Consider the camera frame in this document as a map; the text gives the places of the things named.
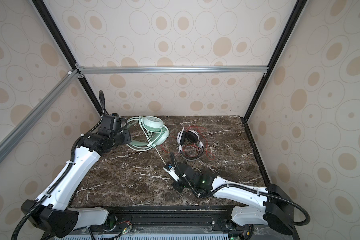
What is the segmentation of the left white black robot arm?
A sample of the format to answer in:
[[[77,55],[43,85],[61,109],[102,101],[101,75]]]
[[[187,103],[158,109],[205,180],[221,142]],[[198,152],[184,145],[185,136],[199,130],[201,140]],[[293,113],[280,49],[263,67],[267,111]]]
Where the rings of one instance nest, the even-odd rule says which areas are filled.
[[[114,146],[130,142],[126,119],[114,115],[102,116],[96,133],[82,134],[74,142],[70,159],[52,183],[35,200],[23,203],[21,210],[24,217],[15,227],[11,238],[18,238],[27,221],[50,233],[51,237],[58,238],[67,236],[73,230],[105,224],[109,217],[108,210],[101,207],[74,209],[68,205],[77,187],[100,157]]]

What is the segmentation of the black frame post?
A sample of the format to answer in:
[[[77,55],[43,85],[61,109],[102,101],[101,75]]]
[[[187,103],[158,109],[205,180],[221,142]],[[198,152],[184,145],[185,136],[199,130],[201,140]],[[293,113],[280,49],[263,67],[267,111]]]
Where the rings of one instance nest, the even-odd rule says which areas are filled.
[[[283,52],[283,50],[285,49],[285,46],[299,20],[299,17],[301,16],[306,4],[307,4],[307,0],[298,0],[296,1],[296,4],[291,12],[290,17],[288,18],[288,21],[286,23],[286,26],[281,34],[281,37],[276,45],[276,48],[272,54],[272,57],[270,59],[270,62],[268,63],[268,70],[265,73],[265,75],[262,77],[256,92],[250,102],[250,105],[248,107],[248,110],[245,114],[245,116],[243,117],[243,122],[247,123],[263,93],[263,90],[265,89],[269,78],[271,77],[271,74],[273,73],[279,58]]]
[[[79,73],[78,80],[81,84],[81,87],[84,89],[84,92],[86,93],[87,97],[90,100],[90,103],[93,105],[93,107],[98,112],[99,116],[102,114],[102,106],[98,100],[98,98],[95,96],[94,91],[92,90],[92,87],[90,86],[89,82],[87,81],[86,77],[81,73],[79,70],[79,64],[74,57],[71,48],[69,47],[65,37],[63,36],[62,32],[60,31],[60,28],[56,24],[55,20],[53,19],[50,11],[47,8],[47,5],[45,1],[36,1],[32,0],[31,3],[36,8],[37,13],[40,15],[42,21],[46,25],[48,31],[52,35],[53,39],[55,40],[57,46],[59,47],[61,53],[63,54],[64,58],[68,62],[69,66],[72,70],[77,70]]]

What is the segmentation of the left black frame post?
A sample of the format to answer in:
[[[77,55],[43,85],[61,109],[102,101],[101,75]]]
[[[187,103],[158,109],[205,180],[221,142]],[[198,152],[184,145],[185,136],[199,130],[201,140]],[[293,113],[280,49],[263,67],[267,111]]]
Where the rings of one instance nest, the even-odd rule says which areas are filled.
[[[57,46],[59,47],[61,53],[63,54],[64,58],[68,62],[69,66],[72,70],[77,70],[79,73],[78,80],[81,84],[81,87],[84,89],[84,92],[86,93],[87,97],[90,100],[90,103],[93,105],[93,107],[98,112],[99,116],[102,114],[102,106],[98,100],[98,98],[95,96],[94,91],[92,90],[92,87],[90,86],[89,82],[87,81],[86,77],[81,73],[79,70],[79,64],[74,57],[71,48],[69,47],[65,37],[63,36],[62,32],[60,31],[60,28],[56,24],[55,20],[53,19],[50,11],[47,8],[47,5],[45,1],[36,1],[32,0],[31,3],[36,8],[37,13],[40,15],[42,21],[46,25],[48,31],[52,35],[53,39],[55,40]]]

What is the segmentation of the horizontal aluminium rail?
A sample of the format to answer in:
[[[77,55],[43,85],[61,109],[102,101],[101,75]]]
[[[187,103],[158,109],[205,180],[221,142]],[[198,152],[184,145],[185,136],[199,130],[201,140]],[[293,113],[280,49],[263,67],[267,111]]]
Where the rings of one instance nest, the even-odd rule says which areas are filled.
[[[79,67],[83,74],[266,73],[267,66]]]

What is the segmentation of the white black red headphones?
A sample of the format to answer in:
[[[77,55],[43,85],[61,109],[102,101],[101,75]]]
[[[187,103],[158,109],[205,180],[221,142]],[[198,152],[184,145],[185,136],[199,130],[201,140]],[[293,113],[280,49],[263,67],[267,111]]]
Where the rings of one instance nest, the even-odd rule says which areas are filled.
[[[199,133],[195,130],[187,130],[186,128],[182,128],[182,130],[177,134],[176,141],[180,155],[183,157],[183,159],[189,162],[199,160],[205,152],[205,146],[200,141]],[[187,144],[196,149],[197,155],[190,156],[185,153],[184,148],[187,146]]]

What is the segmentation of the left diagonal aluminium rail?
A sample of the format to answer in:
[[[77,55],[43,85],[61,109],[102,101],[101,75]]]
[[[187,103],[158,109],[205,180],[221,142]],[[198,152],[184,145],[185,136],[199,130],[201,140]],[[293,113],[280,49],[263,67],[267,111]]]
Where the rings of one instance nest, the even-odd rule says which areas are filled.
[[[0,164],[78,75],[78,70],[71,70],[0,142]]]

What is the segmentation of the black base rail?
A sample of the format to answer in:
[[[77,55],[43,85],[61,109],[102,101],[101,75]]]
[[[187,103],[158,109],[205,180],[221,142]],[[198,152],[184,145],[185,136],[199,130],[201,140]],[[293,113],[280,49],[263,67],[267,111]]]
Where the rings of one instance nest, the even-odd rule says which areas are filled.
[[[104,226],[112,230],[127,223],[135,227],[210,226],[214,231],[230,233],[255,225],[266,225],[298,240],[293,212],[291,207],[271,207],[265,213],[258,213],[247,205],[102,206],[66,210],[55,210],[48,206],[38,211],[34,225],[56,237],[65,237],[73,230],[88,226]]]

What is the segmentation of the mint green headphones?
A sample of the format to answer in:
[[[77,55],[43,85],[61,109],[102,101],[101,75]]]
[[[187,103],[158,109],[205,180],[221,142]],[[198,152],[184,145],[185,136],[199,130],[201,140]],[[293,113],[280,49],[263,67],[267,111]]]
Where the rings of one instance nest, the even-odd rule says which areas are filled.
[[[129,148],[138,152],[155,149],[156,146],[160,146],[170,135],[170,131],[164,125],[163,120],[154,116],[132,117],[127,122],[129,128],[138,124],[147,139],[146,142],[132,140],[130,144],[127,144]]]

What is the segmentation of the right black frame post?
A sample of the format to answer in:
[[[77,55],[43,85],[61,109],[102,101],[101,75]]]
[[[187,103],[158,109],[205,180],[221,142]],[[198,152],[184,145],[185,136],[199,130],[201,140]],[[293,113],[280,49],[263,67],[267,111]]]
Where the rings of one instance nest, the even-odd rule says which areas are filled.
[[[298,0],[296,1],[296,4],[291,12],[290,17],[288,18],[288,21],[286,23],[286,26],[281,34],[281,37],[276,45],[276,48],[272,54],[272,57],[270,59],[270,62],[268,63],[268,70],[265,73],[265,75],[262,77],[256,92],[250,102],[250,105],[248,107],[248,110],[245,114],[245,116],[243,117],[243,122],[247,123],[263,93],[263,90],[265,89],[269,78],[271,77],[271,74],[273,73],[279,58],[283,52],[283,50],[285,49],[285,46],[299,20],[299,17],[301,16],[306,4],[307,4],[307,0]]]

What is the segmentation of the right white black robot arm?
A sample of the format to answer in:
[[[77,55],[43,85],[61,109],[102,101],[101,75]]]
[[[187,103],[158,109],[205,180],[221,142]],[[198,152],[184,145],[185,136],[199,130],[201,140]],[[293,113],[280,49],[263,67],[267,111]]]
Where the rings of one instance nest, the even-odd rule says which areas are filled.
[[[311,221],[309,213],[277,185],[270,184],[267,188],[242,185],[213,174],[201,174],[187,163],[168,162],[164,170],[179,193],[188,188],[198,199],[214,197],[240,203],[231,213],[232,222],[239,226],[267,225],[291,236],[296,226],[305,226]]]

